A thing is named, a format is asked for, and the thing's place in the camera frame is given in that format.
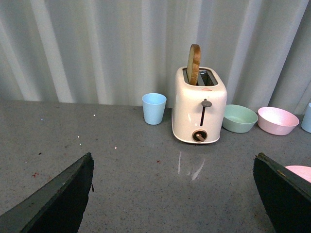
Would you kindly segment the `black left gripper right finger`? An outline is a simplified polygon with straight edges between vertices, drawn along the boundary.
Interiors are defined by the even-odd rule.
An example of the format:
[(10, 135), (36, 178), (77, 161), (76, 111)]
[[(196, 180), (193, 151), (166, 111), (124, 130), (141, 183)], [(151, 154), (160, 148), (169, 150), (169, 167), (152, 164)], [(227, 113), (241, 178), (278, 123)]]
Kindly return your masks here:
[(311, 183), (259, 153), (253, 177), (266, 213), (277, 233), (311, 231)]

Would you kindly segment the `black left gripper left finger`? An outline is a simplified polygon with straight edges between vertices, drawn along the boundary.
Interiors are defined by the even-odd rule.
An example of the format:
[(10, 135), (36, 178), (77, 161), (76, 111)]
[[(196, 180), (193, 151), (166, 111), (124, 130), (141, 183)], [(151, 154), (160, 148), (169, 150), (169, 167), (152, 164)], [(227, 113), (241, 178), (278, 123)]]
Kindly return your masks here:
[(87, 153), (0, 216), (2, 233), (76, 233), (92, 186), (94, 160)]

